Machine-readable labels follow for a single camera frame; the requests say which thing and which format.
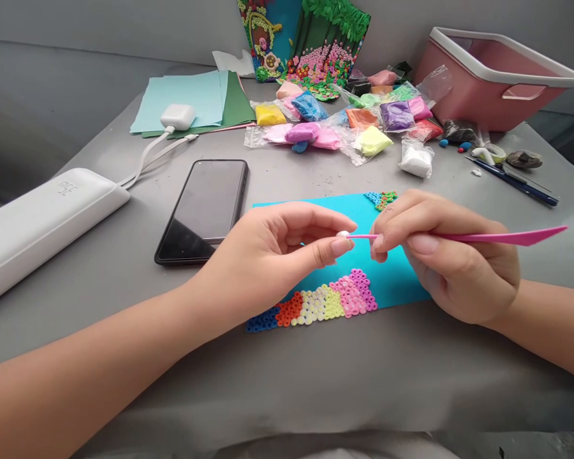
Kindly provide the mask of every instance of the person's right hand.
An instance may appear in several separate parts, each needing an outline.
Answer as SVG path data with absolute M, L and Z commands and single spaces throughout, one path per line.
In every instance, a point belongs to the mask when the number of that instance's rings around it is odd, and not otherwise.
M 402 245 L 419 281 L 438 305 L 467 323 L 484 324 L 513 303 L 519 257 L 513 245 L 456 242 L 432 235 L 507 233 L 504 225 L 436 194 L 409 190 L 372 225 L 373 259 Z

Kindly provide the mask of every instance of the phone screen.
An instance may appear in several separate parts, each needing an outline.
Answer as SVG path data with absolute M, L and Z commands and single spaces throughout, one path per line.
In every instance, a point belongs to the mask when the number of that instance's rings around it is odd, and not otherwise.
M 160 265 L 208 260 L 240 217 L 247 163 L 196 161 L 156 252 Z

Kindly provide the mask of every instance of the person's left hand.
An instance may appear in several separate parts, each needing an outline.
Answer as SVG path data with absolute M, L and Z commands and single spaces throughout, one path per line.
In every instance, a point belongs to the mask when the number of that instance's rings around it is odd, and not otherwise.
M 186 286 L 236 326 L 273 307 L 313 270 L 334 264 L 354 246 L 336 233 L 356 228 L 345 215 L 306 202 L 255 208 Z

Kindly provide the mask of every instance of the gray wall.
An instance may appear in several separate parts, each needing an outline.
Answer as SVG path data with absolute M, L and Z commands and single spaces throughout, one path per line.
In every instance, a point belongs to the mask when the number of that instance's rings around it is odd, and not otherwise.
M 504 33 L 574 69 L 574 0 L 354 3 L 372 14 L 365 73 L 416 64 L 436 25 Z M 0 0 L 0 188 L 46 180 L 174 61 L 242 47 L 235 0 Z M 574 89 L 548 109 L 574 115 Z

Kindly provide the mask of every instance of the pink basket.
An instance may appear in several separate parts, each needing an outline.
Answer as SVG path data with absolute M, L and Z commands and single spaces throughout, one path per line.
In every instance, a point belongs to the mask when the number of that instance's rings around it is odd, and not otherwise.
M 415 84 L 443 64 L 454 86 L 432 109 L 442 123 L 466 120 L 506 132 L 574 87 L 573 70 L 498 34 L 435 27 Z

